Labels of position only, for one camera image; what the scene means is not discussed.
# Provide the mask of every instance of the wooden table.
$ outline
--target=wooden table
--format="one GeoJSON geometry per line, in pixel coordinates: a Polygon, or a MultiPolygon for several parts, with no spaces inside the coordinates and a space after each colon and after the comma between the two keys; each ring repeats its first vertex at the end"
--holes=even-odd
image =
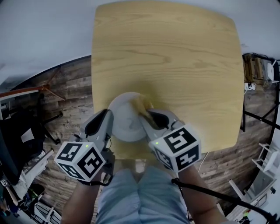
{"type": "MultiPolygon", "coordinates": [[[[190,122],[202,152],[234,146],[243,107],[243,64],[234,22],[181,3],[125,1],[96,10],[92,45],[94,111],[124,92],[190,122]]],[[[154,158],[147,143],[112,138],[117,159],[154,158]]]]}

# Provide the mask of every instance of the forearm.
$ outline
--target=forearm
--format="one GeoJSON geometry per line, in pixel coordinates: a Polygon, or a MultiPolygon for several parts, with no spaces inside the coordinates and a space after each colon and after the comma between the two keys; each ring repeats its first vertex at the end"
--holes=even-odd
{"type": "Polygon", "coordinates": [[[72,196],[64,206],[61,223],[90,224],[98,191],[99,185],[87,186],[77,183],[72,196]]]}
{"type": "MultiPolygon", "coordinates": [[[[179,173],[179,179],[183,183],[193,184],[207,188],[196,168],[191,166],[179,173]]],[[[195,223],[222,223],[227,219],[219,212],[215,198],[189,188],[182,188],[186,206],[191,213],[195,223]]]]}

